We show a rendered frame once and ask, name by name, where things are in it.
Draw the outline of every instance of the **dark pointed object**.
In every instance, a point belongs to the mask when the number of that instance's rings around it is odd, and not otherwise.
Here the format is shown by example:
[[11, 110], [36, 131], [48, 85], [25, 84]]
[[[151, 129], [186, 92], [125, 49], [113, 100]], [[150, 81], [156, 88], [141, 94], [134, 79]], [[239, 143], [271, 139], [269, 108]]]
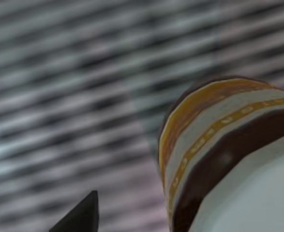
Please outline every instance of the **dark pointed object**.
[[98, 227], [98, 192], [92, 191], [49, 232], [97, 232]]

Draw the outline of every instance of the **striped surface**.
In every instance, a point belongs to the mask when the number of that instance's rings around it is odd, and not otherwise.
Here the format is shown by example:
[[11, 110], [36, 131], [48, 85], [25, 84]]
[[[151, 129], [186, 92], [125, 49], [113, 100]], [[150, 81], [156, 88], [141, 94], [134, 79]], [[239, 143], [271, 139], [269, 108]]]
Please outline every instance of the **striped surface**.
[[93, 189], [99, 231], [168, 231], [158, 129], [217, 72], [284, 88], [284, 1], [0, 0], [0, 232]]

